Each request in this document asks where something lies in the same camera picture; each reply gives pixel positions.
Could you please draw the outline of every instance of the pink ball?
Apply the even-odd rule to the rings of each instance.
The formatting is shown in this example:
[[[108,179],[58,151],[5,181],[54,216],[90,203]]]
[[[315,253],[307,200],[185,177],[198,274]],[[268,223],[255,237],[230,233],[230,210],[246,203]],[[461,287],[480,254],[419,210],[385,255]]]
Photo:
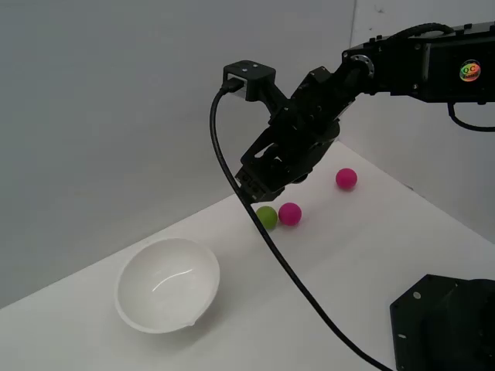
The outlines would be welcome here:
[[[296,225],[301,220],[301,217],[301,208],[294,203],[284,203],[278,211],[280,222],[286,226]]]
[[[357,183],[357,174],[351,168],[342,168],[335,176],[335,181],[341,189],[350,190]]]

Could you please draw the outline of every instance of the black cable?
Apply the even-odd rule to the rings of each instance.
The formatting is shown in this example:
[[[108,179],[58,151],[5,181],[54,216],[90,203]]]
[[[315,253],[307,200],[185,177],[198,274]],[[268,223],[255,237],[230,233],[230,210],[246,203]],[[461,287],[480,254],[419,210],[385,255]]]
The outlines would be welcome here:
[[[381,371],[392,371],[385,365],[381,364],[378,362],[376,359],[370,357],[368,354],[363,352],[361,349],[357,347],[356,344],[350,341],[347,336],[343,334],[342,331],[336,326],[335,323],[330,319],[330,317],[325,313],[321,305],[318,303],[318,301],[312,296],[311,292],[306,288],[306,286],[301,282],[297,274],[295,274],[294,270],[291,268],[291,266],[288,264],[287,260],[284,258],[282,253],[278,250],[278,248],[275,246],[275,243],[271,239],[271,237],[268,235],[268,232],[266,229],[263,227],[263,224],[261,224],[260,220],[256,216],[256,213],[254,212],[253,208],[251,207],[251,204],[249,201],[246,200],[244,197],[241,188],[237,185],[234,177],[232,176],[232,173],[230,172],[230,169],[225,162],[224,155],[222,154],[222,150],[220,149],[220,144],[218,143],[218,137],[217,137],[217,108],[218,104],[220,102],[220,99],[222,98],[223,95],[237,91],[241,89],[243,84],[241,83],[240,80],[236,79],[230,79],[220,89],[220,91],[217,93],[215,98],[213,99],[213,103],[211,104],[211,109],[210,109],[210,136],[211,136],[211,142],[213,144],[213,149],[215,151],[215,155],[217,156],[217,160],[220,163],[220,167],[222,168],[222,171],[224,172],[225,176],[227,177],[228,182],[230,183],[230,186],[234,190],[235,194],[241,201],[242,205],[247,211],[247,214],[249,217],[252,219],[253,223],[255,224],[256,228],[258,228],[259,233],[261,234],[261,237],[263,237],[263,240],[265,240],[266,244],[268,245],[268,248],[270,251],[273,253],[275,258],[278,260],[282,268],[284,268],[284,271],[288,274],[288,276],[291,278],[292,282],[294,282],[295,286],[301,291],[301,293],[304,295],[304,297],[309,301],[311,306],[315,309],[315,311],[318,313],[318,315],[321,317],[321,319],[326,323],[328,327],[333,331],[333,333],[339,338],[345,345],[347,345],[354,353],[356,353],[360,358],[365,360],[366,362],[370,363],[372,366],[375,366],[377,369]]]
[[[427,32],[440,31],[445,34],[453,33],[454,29],[442,23],[425,23],[419,26],[409,27],[384,40],[384,46],[390,46],[396,41],[409,39],[412,36],[421,36]]]
[[[458,119],[456,116],[456,109],[454,108],[454,103],[447,103],[447,108],[449,109],[449,116],[450,116],[450,118],[452,118],[452,121],[454,121],[456,124],[458,124],[461,128],[465,128],[465,129],[471,130],[471,131],[478,131],[481,133],[494,133],[495,132],[495,126],[474,126],[474,125],[467,124],[466,122]]]

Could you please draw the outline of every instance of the colorful logo sticker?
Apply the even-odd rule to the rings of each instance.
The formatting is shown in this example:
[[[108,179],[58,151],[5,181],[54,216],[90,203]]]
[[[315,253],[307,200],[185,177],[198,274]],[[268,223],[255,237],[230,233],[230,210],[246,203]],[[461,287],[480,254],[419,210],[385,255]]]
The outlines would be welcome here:
[[[481,74],[480,63],[476,60],[467,60],[463,63],[461,67],[461,72],[459,73],[461,80],[471,83],[478,80]]]

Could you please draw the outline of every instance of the black robotic arm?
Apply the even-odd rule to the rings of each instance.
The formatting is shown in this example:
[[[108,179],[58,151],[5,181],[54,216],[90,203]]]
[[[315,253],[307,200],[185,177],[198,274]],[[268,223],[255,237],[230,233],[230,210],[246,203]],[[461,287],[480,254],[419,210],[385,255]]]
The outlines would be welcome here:
[[[286,185],[303,181],[340,133],[339,117],[359,94],[388,92],[427,103],[495,101],[495,24],[450,28],[429,23],[391,37],[377,36],[342,53],[335,71],[311,71],[288,99],[275,70],[244,60],[224,67],[224,81],[241,80],[236,94],[261,101],[268,128],[241,158],[236,179],[251,203],[271,201]]]

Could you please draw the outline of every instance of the tabletop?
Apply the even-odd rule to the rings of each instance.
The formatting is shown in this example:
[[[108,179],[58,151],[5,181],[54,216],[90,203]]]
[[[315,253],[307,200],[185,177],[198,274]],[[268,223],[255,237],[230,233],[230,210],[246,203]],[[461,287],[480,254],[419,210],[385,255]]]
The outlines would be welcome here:
[[[344,167],[358,174],[352,192],[335,187]],[[388,307],[398,296],[428,273],[495,279],[493,244],[341,143],[272,205],[286,202],[303,218],[271,232],[281,252],[344,333],[393,369]],[[136,251],[168,237],[211,248],[218,295],[193,327],[140,333],[118,317],[114,284]],[[9,371],[373,369],[323,324],[234,196],[0,310],[0,363]]]

